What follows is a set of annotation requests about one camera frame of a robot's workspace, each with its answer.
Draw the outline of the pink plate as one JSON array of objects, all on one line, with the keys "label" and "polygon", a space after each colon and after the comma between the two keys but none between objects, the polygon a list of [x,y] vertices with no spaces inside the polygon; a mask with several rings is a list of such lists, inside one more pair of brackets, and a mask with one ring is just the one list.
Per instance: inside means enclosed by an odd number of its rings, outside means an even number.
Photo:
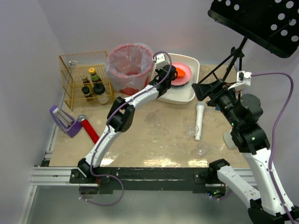
[{"label": "pink plate", "polygon": [[184,70],[186,72],[186,76],[184,78],[176,78],[175,80],[173,80],[171,82],[171,84],[173,86],[181,86],[181,85],[187,84],[191,80],[191,77],[192,77],[191,68],[188,65],[186,65],[185,63],[181,63],[181,62],[173,62],[172,65],[175,68],[179,67],[182,70]]}]

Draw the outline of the orange plate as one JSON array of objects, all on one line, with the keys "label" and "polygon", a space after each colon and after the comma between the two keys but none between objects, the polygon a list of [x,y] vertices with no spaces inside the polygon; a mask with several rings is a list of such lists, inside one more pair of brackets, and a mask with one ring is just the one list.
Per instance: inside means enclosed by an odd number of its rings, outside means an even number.
[{"label": "orange plate", "polygon": [[186,72],[179,67],[176,68],[176,72],[177,78],[184,78],[186,76]]}]

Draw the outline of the clear glass cup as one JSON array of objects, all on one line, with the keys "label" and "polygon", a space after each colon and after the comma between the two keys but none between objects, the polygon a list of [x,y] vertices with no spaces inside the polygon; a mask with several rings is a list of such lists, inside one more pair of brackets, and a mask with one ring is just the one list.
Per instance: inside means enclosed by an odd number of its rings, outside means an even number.
[{"label": "clear glass cup", "polygon": [[196,124],[189,124],[186,128],[186,137],[194,137],[199,131],[199,127]]}]

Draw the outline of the clear glass bowl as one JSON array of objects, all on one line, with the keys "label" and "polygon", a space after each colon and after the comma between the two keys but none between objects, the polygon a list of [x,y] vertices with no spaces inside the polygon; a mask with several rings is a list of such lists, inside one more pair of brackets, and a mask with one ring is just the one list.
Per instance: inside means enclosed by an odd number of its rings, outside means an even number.
[{"label": "clear glass bowl", "polygon": [[204,155],[208,154],[209,150],[210,150],[210,146],[208,143],[200,142],[197,145],[195,153],[197,156],[204,156]]}]

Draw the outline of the clear black-lidded shaker jar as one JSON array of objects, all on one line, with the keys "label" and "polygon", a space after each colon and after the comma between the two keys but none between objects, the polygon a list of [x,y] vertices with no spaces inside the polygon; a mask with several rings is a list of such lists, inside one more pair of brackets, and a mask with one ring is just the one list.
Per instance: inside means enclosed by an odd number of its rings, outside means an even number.
[{"label": "clear black-lidded shaker jar", "polygon": [[109,101],[109,97],[107,95],[106,89],[102,83],[95,83],[93,87],[93,91],[96,94],[97,99],[101,104],[106,104]]}]

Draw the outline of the green yellow-capped sauce bottle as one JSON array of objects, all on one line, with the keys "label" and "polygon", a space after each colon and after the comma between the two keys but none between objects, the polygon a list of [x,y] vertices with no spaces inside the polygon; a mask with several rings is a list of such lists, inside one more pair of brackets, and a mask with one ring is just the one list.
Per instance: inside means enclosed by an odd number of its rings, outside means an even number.
[{"label": "green yellow-capped sauce bottle", "polygon": [[91,80],[94,85],[102,83],[102,80],[94,67],[89,68],[88,72],[91,76]]}]

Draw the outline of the dark spice jar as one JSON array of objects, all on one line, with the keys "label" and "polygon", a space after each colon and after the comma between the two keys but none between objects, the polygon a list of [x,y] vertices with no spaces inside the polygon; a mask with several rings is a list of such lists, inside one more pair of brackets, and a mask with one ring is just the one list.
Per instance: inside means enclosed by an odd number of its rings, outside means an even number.
[{"label": "dark spice jar", "polygon": [[84,94],[84,97],[85,97],[85,99],[86,99],[87,101],[92,101],[92,100],[93,100],[93,96],[92,96],[92,94],[91,94],[91,92],[90,92],[89,87],[84,86],[84,87],[81,88],[81,91],[82,91],[82,93]]}]

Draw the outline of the brown-lidded seasoning bottle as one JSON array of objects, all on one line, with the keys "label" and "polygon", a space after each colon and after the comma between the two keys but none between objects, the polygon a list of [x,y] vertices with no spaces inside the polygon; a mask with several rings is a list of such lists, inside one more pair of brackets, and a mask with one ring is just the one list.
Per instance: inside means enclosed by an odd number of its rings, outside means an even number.
[{"label": "brown-lidded seasoning bottle", "polygon": [[84,86],[87,86],[87,87],[91,86],[91,83],[90,83],[90,81],[88,80],[87,77],[83,77],[81,79],[82,79],[82,83],[83,83]]}]

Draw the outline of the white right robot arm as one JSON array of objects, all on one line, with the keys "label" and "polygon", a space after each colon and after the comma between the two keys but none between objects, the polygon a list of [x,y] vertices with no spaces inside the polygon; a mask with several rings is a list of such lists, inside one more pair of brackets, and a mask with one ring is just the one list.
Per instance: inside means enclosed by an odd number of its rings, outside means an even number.
[{"label": "white right robot arm", "polygon": [[259,126],[263,114],[261,101],[252,94],[236,96],[236,91],[250,86],[252,74],[240,71],[233,85],[218,79],[209,84],[193,84],[199,101],[209,98],[208,106],[216,106],[231,125],[231,139],[248,163],[256,188],[234,173],[224,160],[211,162],[206,179],[227,185],[245,204],[251,221],[255,224],[296,223],[299,208],[285,192],[276,172],[273,157],[275,141],[268,140]]}]

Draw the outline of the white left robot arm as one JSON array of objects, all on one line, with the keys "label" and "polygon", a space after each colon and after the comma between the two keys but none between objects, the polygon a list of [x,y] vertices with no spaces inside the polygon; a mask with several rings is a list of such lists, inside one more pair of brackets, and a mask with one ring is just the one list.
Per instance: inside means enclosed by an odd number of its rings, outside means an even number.
[{"label": "white left robot arm", "polygon": [[77,169],[84,178],[94,175],[93,169],[100,166],[113,142],[131,127],[136,110],[161,97],[171,88],[171,82],[178,75],[171,56],[160,51],[154,54],[153,62],[157,75],[146,87],[132,96],[115,99],[102,135],[92,150],[78,162]]}]

